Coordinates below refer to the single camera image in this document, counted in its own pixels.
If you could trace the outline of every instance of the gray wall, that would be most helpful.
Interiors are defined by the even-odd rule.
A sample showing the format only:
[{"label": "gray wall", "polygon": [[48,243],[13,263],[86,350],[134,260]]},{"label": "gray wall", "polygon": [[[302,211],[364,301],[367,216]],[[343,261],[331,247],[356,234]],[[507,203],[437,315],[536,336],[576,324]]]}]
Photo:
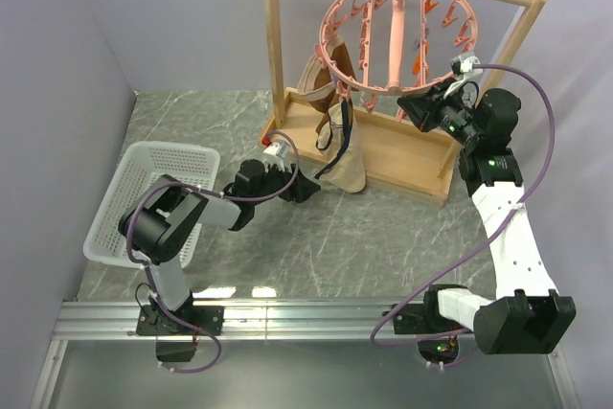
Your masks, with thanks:
[{"label": "gray wall", "polygon": [[[140,90],[267,89],[263,0],[86,0],[133,88]],[[295,86],[334,0],[281,0],[285,82]],[[478,53],[488,60],[512,21],[516,7],[470,0],[481,19]],[[443,17],[443,2],[430,15]],[[384,83],[389,6],[375,17],[371,69]],[[357,34],[359,23],[353,23]],[[445,30],[452,40],[458,28]],[[356,50],[357,42],[351,42]],[[452,47],[431,47],[433,75],[448,70]],[[410,74],[413,53],[405,59]]]},{"label": "gray wall", "polygon": [[[613,405],[613,9],[609,0],[550,0],[514,64],[547,90],[556,114],[556,153],[528,203],[540,253],[578,316],[563,339],[583,407]],[[547,144],[545,112],[528,83],[507,78],[522,98],[513,146],[528,183]]]},{"label": "gray wall", "polygon": [[82,0],[0,0],[0,378],[27,407],[133,93]]}]

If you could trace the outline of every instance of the white laundry basket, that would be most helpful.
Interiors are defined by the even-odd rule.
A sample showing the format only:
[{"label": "white laundry basket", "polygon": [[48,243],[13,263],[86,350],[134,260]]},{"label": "white laundry basket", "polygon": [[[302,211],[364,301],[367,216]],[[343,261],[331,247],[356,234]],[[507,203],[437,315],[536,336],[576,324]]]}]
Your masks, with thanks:
[{"label": "white laundry basket", "polygon": [[[154,141],[131,145],[115,171],[83,244],[87,259],[138,267],[127,257],[125,238],[117,230],[125,210],[162,174],[212,190],[218,168],[219,153],[213,148]],[[192,260],[201,227],[197,224],[193,228],[181,249],[179,257],[183,267]]]}]

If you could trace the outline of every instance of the wooden frame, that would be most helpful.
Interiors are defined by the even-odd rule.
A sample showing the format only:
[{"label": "wooden frame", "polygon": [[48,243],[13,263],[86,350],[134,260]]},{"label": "wooden frame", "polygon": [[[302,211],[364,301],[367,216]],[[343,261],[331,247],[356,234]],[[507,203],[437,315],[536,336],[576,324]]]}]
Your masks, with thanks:
[{"label": "wooden frame", "polygon": [[[509,64],[528,35],[547,0],[497,0],[524,7],[496,60]],[[315,127],[321,114],[291,88],[284,90],[279,0],[265,0],[268,62],[274,113],[261,133],[283,129],[296,142],[301,158],[323,163],[315,148]],[[497,85],[500,71],[488,75],[482,94]],[[461,147],[441,132],[421,133],[410,123],[393,117],[367,114],[356,107],[367,181],[384,189],[405,193],[442,206],[449,195],[453,166]]]}]

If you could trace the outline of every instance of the wooden board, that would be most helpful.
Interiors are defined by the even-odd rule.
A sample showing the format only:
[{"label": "wooden board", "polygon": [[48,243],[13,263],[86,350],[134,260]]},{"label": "wooden board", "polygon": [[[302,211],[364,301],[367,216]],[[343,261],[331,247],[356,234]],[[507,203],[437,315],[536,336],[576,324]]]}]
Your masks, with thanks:
[{"label": "wooden board", "polygon": [[[315,127],[322,114],[300,101],[292,91],[286,91],[285,101],[281,130],[296,143],[301,159],[324,165],[326,161],[315,147]],[[451,138],[440,132],[421,133],[409,123],[399,124],[393,117],[382,114],[367,114],[359,107],[355,109],[355,118],[368,185],[438,206],[446,202],[453,169],[449,168],[443,177],[439,177],[439,171]],[[274,126],[271,116],[261,138]]]}]

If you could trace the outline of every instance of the marble tabletop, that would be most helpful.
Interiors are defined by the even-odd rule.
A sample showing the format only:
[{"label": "marble tabletop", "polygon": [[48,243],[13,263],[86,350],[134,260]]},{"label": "marble tabletop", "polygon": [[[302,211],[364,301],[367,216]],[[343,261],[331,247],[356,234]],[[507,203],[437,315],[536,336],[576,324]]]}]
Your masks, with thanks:
[{"label": "marble tabletop", "polygon": [[[271,106],[265,91],[141,93],[122,154],[144,140],[215,148],[221,190],[240,163],[259,152],[258,134]],[[313,168],[303,170],[312,177]],[[259,205],[240,232],[203,228],[185,273],[199,297],[402,296],[485,238],[457,172],[443,208],[372,187],[348,194],[323,184],[302,205],[280,199]],[[143,280],[139,270],[89,261],[79,298],[132,299]],[[493,297],[489,251],[442,282]]]}]

